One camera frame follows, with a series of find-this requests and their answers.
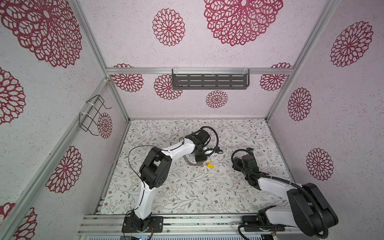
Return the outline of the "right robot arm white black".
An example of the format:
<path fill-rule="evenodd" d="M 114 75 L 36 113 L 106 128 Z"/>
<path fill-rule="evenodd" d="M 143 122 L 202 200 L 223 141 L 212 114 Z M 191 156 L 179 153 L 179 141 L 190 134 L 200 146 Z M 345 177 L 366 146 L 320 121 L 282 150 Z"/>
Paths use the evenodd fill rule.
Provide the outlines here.
<path fill-rule="evenodd" d="M 243 231 L 276 233 L 293 227 L 308 237 L 327 239 L 329 229 L 339 223 L 337 214 L 315 184 L 301 185 L 261 172 L 252 148 L 234 151 L 231 162 L 250 186 L 289 202 L 288 207 L 272 205 L 259 210 L 255 216 L 243 216 L 243 223 L 238 226 L 242 237 Z"/>

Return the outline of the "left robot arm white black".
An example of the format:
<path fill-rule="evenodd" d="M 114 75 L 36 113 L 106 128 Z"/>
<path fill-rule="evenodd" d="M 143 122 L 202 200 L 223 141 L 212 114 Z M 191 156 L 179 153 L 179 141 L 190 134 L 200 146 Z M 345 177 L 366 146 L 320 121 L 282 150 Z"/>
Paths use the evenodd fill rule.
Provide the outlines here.
<path fill-rule="evenodd" d="M 152 217 L 152 205 L 160 187 L 166 181 L 173 161 L 189 154 L 195 155 L 191 166 L 201 166 L 219 150 L 218 133 L 209 126 L 180 138 L 179 143 L 159 148 L 152 146 L 140 170 L 135 172 L 141 180 L 141 192 L 136 206 L 125 214 L 122 233 L 160 232 L 161 217 Z"/>

